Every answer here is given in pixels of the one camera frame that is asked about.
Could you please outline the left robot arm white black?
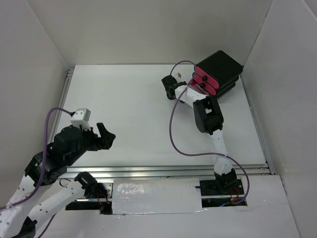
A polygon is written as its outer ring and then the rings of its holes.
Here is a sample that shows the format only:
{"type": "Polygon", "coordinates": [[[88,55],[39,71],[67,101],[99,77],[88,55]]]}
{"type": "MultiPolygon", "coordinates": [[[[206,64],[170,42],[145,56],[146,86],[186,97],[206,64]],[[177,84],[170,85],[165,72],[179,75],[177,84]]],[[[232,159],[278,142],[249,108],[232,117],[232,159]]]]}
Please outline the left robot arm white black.
{"type": "Polygon", "coordinates": [[[61,191],[39,202],[67,168],[85,152],[108,150],[116,136],[98,123],[99,134],[92,128],[70,125],[56,134],[52,143],[36,154],[14,195],[0,209],[2,238],[32,238],[43,223],[72,201],[85,198],[107,199],[107,190],[89,172],[80,172],[61,191]]]}

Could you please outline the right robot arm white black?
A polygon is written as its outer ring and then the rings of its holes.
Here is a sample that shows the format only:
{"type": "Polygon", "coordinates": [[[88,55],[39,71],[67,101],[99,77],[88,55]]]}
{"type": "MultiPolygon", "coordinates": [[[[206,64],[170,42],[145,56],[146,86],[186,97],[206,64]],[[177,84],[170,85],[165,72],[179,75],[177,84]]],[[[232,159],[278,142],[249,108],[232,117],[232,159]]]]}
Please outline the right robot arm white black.
{"type": "Polygon", "coordinates": [[[181,152],[175,145],[172,138],[172,120],[176,106],[179,102],[185,103],[193,109],[195,124],[199,132],[208,134],[213,142],[215,152],[214,161],[214,176],[215,179],[210,182],[203,182],[197,188],[202,193],[208,194],[218,192],[227,194],[237,182],[237,175],[231,163],[231,160],[226,156],[227,150],[223,140],[223,122],[224,118],[215,96],[207,95],[202,91],[191,88],[193,82],[186,83],[177,82],[172,75],[165,76],[161,80],[166,96],[169,100],[174,100],[170,119],[169,119],[169,138],[174,149],[185,156],[198,156],[198,154],[186,154],[181,152]]]}

